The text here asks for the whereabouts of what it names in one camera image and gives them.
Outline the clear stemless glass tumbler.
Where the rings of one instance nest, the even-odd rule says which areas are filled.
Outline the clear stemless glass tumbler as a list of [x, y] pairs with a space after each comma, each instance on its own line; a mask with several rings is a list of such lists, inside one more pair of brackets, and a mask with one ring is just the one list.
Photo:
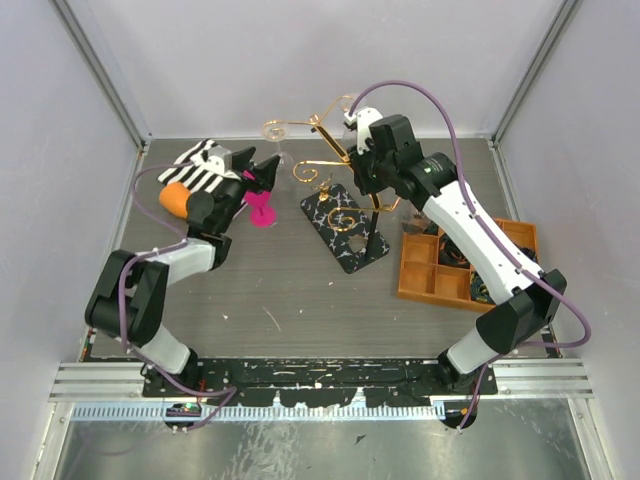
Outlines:
[[282, 172], [291, 173], [293, 168], [293, 157], [284, 149], [284, 141], [290, 133], [289, 123], [283, 120], [269, 120], [264, 123], [261, 129], [262, 137], [275, 145], [276, 153], [280, 157], [279, 169]]

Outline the pink plastic wine glass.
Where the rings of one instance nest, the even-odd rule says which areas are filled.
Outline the pink plastic wine glass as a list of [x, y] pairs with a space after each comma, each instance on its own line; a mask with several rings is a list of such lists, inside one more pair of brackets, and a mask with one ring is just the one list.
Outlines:
[[258, 186], [248, 189], [244, 202], [249, 207], [249, 218], [257, 228], [268, 228], [276, 223], [276, 210], [270, 205], [271, 193]]

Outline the gold wine glass rack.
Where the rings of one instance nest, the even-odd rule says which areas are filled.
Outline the gold wine glass rack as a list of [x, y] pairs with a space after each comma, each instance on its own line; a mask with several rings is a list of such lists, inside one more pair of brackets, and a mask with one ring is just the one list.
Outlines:
[[391, 212], [396, 204], [384, 205], [378, 194], [370, 195], [371, 204], [360, 206], [346, 187], [335, 183], [332, 176], [321, 178], [323, 170], [350, 168], [344, 146], [327, 129], [325, 119], [339, 108], [339, 98], [334, 100], [322, 114], [312, 114], [307, 120], [283, 120], [292, 127], [307, 127], [318, 134], [328, 145], [335, 157], [329, 159], [302, 159], [293, 164], [293, 178], [309, 186], [313, 194], [300, 202], [300, 208], [307, 220], [324, 242], [332, 257], [347, 274], [384, 258], [390, 252], [390, 245], [379, 232], [380, 214]]

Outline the clear round wine glass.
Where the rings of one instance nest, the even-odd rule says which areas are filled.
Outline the clear round wine glass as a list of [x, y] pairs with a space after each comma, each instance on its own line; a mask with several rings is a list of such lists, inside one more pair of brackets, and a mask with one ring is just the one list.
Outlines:
[[405, 201], [401, 207], [400, 224], [404, 233], [421, 235], [429, 228], [431, 220], [411, 202]]

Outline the clear champagne flute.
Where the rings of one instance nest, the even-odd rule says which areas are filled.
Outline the clear champagne flute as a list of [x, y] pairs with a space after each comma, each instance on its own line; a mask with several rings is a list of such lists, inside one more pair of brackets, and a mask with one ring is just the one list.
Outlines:
[[342, 111], [342, 136], [341, 142], [347, 146], [353, 145], [357, 140], [357, 132], [352, 130], [347, 122], [348, 113], [353, 105], [357, 95], [354, 93], [348, 93], [339, 98], [339, 108]]

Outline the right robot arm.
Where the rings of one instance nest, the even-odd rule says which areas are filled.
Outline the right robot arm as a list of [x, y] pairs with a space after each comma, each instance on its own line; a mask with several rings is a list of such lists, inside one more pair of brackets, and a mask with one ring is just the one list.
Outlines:
[[523, 254], [459, 179], [448, 156], [423, 153], [406, 116], [382, 116], [365, 107], [345, 114], [344, 123], [356, 134], [347, 152], [360, 192], [391, 188], [409, 201], [448, 235], [489, 290], [494, 308], [438, 357], [440, 385], [462, 393], [483, 364], [511, 352], [553, 320], [566, 278], [558, 270], [543, 271]]

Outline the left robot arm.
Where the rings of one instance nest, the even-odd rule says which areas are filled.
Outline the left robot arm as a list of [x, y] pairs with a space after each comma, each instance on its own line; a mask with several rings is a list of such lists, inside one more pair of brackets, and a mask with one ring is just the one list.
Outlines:
[[247, 194], [273, 190], [280, 155], [256, 163], [255, 148], [232, 152], [213, 139], [157, 166], [164, 208], [185, 219], [174, 245], [140, 253], [113, 251], [90, 296], [86, 324], [119, 341], [178, 396], [196, 394], [202, 374], [196, 352], [163, 323], [168, 288], [220, 267], [232, 240], [226, 234]]

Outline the orange plastic wine glass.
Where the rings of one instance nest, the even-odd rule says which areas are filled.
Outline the orange plastic wine glass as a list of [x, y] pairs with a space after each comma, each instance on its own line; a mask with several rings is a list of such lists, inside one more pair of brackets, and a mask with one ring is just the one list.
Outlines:
[[159, 194], [159, 203], [172, 215], [186, 219], [187, 202], [191, 191], [180, 182], [166, 185]]

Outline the striped black white cloth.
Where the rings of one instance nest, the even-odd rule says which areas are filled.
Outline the striped black white cloth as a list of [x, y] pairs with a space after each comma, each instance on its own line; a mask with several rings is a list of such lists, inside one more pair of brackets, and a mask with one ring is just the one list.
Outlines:
[[205, 139], [181, 154], [171, 168], [158, 175], [157, 180], [164, 186], [180, 182], [191, 193], [204, 191], [211, 193], [222, 180], [222, 176], [205, 171], [201, 167], [205, 149], [219, 145], [213, 139]]

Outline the black coil centre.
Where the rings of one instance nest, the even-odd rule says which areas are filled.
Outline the black coil centre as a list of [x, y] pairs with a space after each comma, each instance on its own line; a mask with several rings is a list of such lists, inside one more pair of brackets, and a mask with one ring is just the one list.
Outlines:
[[455, 268], [470, 267], [468, 259], [447, 234], [440, 238], [438, 261], [442, 265]]

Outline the black coil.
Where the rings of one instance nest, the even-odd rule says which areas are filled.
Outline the black coil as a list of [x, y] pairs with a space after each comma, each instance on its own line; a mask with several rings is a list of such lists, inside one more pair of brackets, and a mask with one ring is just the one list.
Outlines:
[[470, 267], [468, 259], [447, 234], [440, 238], [438, 261], [442, 265], [455, 268]]
[[533, 261], [535, 263], [538, 262], [538, 257], [537, 257], [537, 254], [536, 254], [534, 249], [531, 249], [531, 248], [525, 247], [525, 246], [519, 246], [519, 250], [521, 251], [521, 253], [523, 255], [525, 255], [531, 261]]
[[471, 297], [471, 300], [475, 302], [490, 304], [490, 305], [495, 304], [495, 302], [493, 301], [489, 293], [488, 287], [486, 286], [481, 276], [476, 271], [473, 271], [471, 273], [470, 297]]

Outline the orange compartment tray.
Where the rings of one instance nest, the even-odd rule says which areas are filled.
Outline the orange compartment tray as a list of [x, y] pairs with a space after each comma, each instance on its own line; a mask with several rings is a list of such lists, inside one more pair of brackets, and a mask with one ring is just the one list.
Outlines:
[[407, 300], [484, 313], [494, 305], [471, 300], [470, 278], [476, 271], [439, 263], [440, 238], [446, 234], [432, 223], [421, 235], [403, 235], [397, 296]]

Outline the black coil bottom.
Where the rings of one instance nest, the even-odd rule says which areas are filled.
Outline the black coil bottom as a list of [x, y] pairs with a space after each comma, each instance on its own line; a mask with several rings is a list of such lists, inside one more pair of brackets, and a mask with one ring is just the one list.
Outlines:
[[476, 271], [473, 271], [471, 273], [470, 297], [471, 297], [471, 300], [475, 302], [490, 304], [490, 305], [495, 304], [495, 302], [493, 301], [489, 293], [488, 287], [486, 286], [481, 276]]

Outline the black coil right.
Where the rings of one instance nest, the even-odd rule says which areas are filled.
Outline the black coil right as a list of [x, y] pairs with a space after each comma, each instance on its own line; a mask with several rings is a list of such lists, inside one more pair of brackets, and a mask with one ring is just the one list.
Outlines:
[[537, 257], [537, 254], [536, 254], [534, 249], [531, 249], [531, 248], [525, 247], [525, 246], [519, 246], [519, 250], [521, 251], [521, 253], [523, 255], [525, 255], [531, 261], [533, 261], [535, 263], [538, 262], [538, 257]]

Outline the black mounting base plate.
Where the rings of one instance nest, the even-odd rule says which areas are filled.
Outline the black mounting base plate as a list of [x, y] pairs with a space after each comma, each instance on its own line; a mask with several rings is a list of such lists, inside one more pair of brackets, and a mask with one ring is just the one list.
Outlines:
[[477, 374], [447, 386], [432, 360], [203, 358], [179, 379], [199, 393], [231, 387], [231, 406], [345, 407], [358, 394], [368, 408], [428, 406], [433, 396], [471, 395]]

